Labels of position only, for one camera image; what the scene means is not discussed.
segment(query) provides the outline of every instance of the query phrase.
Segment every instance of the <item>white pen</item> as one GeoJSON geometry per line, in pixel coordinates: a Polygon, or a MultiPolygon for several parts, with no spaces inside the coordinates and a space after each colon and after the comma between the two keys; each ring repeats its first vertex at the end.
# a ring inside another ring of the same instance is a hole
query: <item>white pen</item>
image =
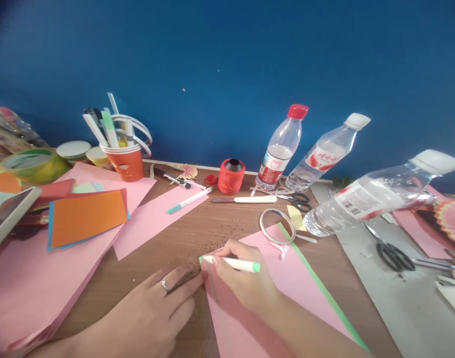
{"type": "Polygon", "coordinates": [[[97,138],[98,142],[102,147],[108,147],[108,143],[105,140],[105,137],[103,136],[102,132],[100,131],[100,128],[98,125],[95,123],[95,120],[93,119],[91,114],[84,114],[83,118],[85,119],[85,122],[87,122],[88,126],[94,133],[95,137],[97,138]]]}
{"type": "MultiPolygon", "coordinates": [[[[204,255],[201,256],[201,261],[206,260],[210,264],[213,263],[213,257],[212,255],[204,255]]],[[[239,259],[230,259],[230,258],[222,258],[218,257],[219,259],[223,259],[226,261],[226,263],[231,266],[233,269],[238,269],[240,271],[246,271],[246,272],[259,272],[261,271],[261,265],[258,264],[257,262],[253,261],[246,261],[246,260],[239,260],[239,259]]]]}

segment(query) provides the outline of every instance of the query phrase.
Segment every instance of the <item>red cup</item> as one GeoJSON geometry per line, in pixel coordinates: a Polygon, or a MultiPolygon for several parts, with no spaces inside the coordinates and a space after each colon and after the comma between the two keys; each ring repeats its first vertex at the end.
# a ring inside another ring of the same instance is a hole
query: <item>red cup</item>
{"type": "Polygon", "coordinates": [[[107,155],[108,159],[112,162],[115,170],[120,175],[123,181],[138,181],[144,177],[143,162],[142,162],[142,149],[130,153],[123,153],[123,151],[112,152],[102,150],[107,155]]]}

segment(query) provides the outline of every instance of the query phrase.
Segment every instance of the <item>hand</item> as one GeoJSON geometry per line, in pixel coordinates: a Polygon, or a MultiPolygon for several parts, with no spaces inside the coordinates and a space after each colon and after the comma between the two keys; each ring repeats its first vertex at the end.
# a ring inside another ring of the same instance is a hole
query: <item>hand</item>
{"type": "Polygon", "coordinates": [[[213,262],[218,276],[231,288],[241,304],[257,315],[275,307],[282,296],[272,281],[257,247],[229,239],[226,245],[215,253],[213,262]],[[261,266],[260,272],[251,273],[233,269],[221,258],[229,255],[235,255],[241,260],[257,262],[261,266]]]}
{"type": "Polygon", "coordinates": [[[201,273],[174,291],[193,270],[191,265],[162,269],[139,284],[105,317],[79,333],[77,357],[165,358],[175,345],[176,335],[194,311],[196,290],[203,284],[201,273]]]}

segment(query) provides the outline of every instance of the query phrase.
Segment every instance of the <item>red bottle cap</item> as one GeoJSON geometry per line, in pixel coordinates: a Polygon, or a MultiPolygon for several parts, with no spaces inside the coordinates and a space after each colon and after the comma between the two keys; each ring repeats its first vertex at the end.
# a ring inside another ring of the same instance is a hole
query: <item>red bottle cap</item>
{"type": "Polygon", "coordinates": [[[287,117],[293,119],[304,119],[307,115],[308,107],[304,106],[303,104],[293,104],[291,108],[289,108],[289,113],[287,113],[287,117]]]}
{"type": "Polygon", "coordinates": [[[206,176],[206,182],[208,184],[214,185],[217,183],[217,181],[218,181],[218,178],[216,178],[216,176],[214,176],[212,174],[209,174],[208,176],[206,176]]]}

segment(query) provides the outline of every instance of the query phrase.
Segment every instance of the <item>tablet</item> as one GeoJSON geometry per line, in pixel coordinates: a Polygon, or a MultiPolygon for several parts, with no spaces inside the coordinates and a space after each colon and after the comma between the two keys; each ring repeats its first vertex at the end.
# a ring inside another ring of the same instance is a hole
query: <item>tablet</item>
{"type": "Polygon", "coordinates": [[[0,192],[0,244],[29,210],[42,190],[33,187],[19,194],[0,192]]]}

